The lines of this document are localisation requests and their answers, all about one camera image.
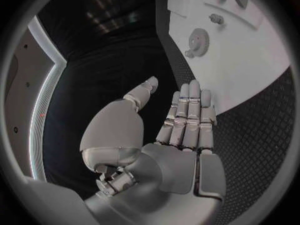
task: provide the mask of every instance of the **led light strip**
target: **led light strip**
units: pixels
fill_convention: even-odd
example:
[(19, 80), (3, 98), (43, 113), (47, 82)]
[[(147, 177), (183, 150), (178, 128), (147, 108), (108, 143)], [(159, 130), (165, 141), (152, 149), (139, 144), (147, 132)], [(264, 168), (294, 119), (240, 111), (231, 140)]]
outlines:
[(31, 175), (35, 180), (47, 181), (43, 163), (43, 134), (45, 118), (54, 89), (67, 65), (67, 61), (49, 39), (35, 16), (28, 28), (43, 51), (54, 62), (35, 101), (29, 128), (29, 159)]

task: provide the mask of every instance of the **robotic hand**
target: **robotic hand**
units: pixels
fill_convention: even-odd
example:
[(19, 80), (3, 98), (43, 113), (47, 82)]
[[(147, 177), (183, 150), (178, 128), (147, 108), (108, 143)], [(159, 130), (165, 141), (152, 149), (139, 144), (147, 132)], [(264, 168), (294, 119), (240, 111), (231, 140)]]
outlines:
[(201, 91), (196, 80), (183, 84), (156, 142), (143, 146), (137, 112), (157, 88), (158, 80), (149, 78), (88, 125), (80, 150), (86, 166), (101, 175), (96, 181), (100, 192), (86, 204), (104, 224), (109, 214), (114, 224), (182, 224), (187, 219), (212, 224), (226, 183), (222, 162), (213, 154), (217, 119), (211, 92)]

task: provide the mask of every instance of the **bolt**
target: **bolt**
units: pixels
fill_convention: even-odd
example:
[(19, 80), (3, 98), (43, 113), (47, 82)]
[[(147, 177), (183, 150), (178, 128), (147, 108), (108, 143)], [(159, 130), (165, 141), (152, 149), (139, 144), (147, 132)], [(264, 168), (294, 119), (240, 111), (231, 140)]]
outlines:
[(193, 59), (195, 57), (195, 55), (192, 53), (191, 50), (187, 50), (184, 52), (184, 55), (190, 59)]
[(213, 22), (214, 24), (219, 24), (219, 25), (224, 24), (224, 18), (221, 15), (212, 14), (209, 16), (209, 18), (210, 21)]

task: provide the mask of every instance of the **dark background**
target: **dark background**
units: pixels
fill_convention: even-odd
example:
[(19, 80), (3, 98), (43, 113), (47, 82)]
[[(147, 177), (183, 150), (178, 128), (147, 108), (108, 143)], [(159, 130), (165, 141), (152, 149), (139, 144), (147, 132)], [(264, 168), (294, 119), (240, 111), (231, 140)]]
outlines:
[[(17, 9), (18, 5), (22, 1), (24, 0), (0, 0), (0, 6), (2, 8), (0, 29), (3, 29), (13, 12)], [(279, 1), (280, 4), (284, 7), (285, 11), (289, 14), (292, 21), (299, 28), (300, 1)], [(296, 221), (298, 219), (298, 210), (295, 204), (297, 204), (298, 199), (300, 197), (298, 189), (299, 185), (300, 179), (299, 176), (297, 176), (289, 192), (284, 197), (282, 202), (263, 222), (264, 225), (276, 224), (280, 221), (280, 219), (285, 218), (288, 218), (289, 221)], [(14, 197), (9, 187), (6, 185), (3, 177), (1, 177), (0, 179), (0, 219), (2, 219), (3, 221), (9, 221), (10, 224), (23, 224), (27, 222), (30, 224), (34, 223), (34, 220), (19, 205), (18, 200)]]

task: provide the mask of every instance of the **illuminated edge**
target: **illuminated edge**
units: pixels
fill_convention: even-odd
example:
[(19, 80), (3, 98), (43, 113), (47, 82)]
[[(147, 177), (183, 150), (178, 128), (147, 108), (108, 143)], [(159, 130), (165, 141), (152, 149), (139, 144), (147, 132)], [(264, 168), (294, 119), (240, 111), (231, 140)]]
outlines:
[(47, 181), (43, 163), (43, 134), (45, 119), (55, 87), (67, 65), (67, 61), (51, 42), (40, 21), (35, 16), (28, 24), (32, 36), (54, 62), (38, 93), (31, 114), (29, 127), (29, 160), (31, 175), (35, 180)]

